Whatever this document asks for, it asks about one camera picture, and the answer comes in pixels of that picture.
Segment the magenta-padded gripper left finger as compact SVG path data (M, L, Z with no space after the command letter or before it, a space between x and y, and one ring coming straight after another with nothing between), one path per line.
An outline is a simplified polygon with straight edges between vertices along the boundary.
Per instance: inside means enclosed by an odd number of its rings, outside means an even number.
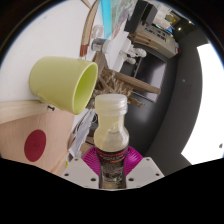
M90 148L81 157L74 157L61 177L84 188L98 189L100 164L95 155L95 148Z

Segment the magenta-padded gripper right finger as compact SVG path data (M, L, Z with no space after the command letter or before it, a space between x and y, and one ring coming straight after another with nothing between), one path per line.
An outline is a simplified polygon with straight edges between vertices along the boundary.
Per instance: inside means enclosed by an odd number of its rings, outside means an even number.
M124 175L127 189L140 188L164 177L151 157L142 157L132 147L128 148Z

